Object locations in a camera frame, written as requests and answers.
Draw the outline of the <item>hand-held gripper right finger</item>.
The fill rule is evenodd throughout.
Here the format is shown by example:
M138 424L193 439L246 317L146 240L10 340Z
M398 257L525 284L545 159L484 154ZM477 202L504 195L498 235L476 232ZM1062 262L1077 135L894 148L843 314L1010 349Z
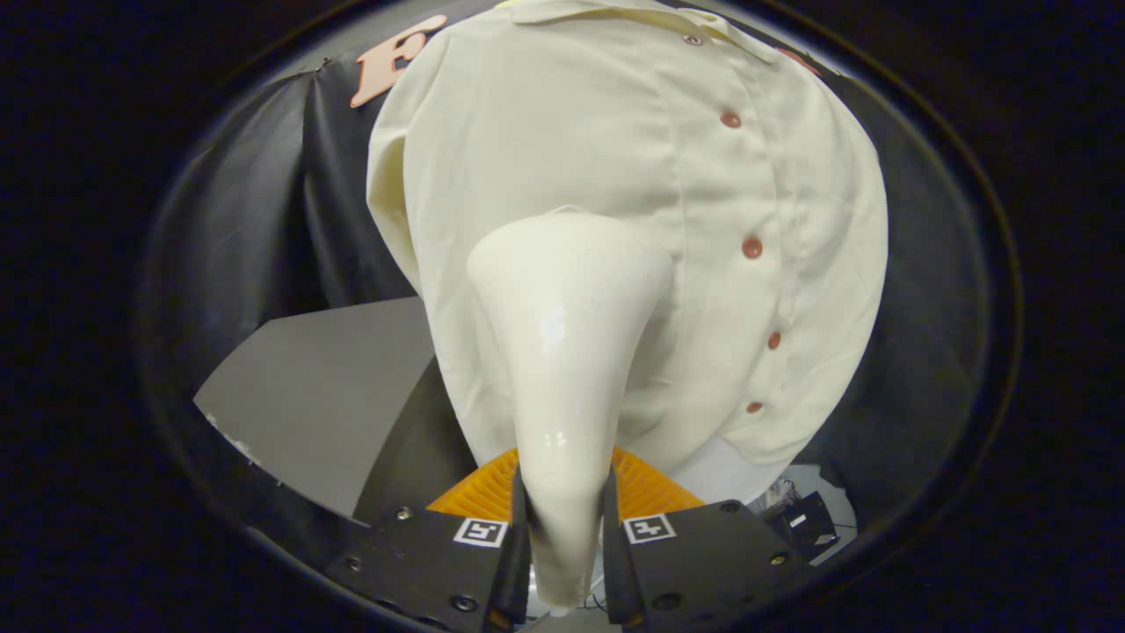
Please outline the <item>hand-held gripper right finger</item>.
M749 629L813 569L742 501L700 501L627 450L603 492L604 605L619 629Z

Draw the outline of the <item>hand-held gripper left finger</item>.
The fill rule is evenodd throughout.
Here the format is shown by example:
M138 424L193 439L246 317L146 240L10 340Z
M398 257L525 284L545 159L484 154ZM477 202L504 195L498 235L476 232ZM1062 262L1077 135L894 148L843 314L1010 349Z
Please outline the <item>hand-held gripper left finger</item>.
M531 571L526 490L511 449L426 507L382 513L326 576L429 629L513 632L526 624Z

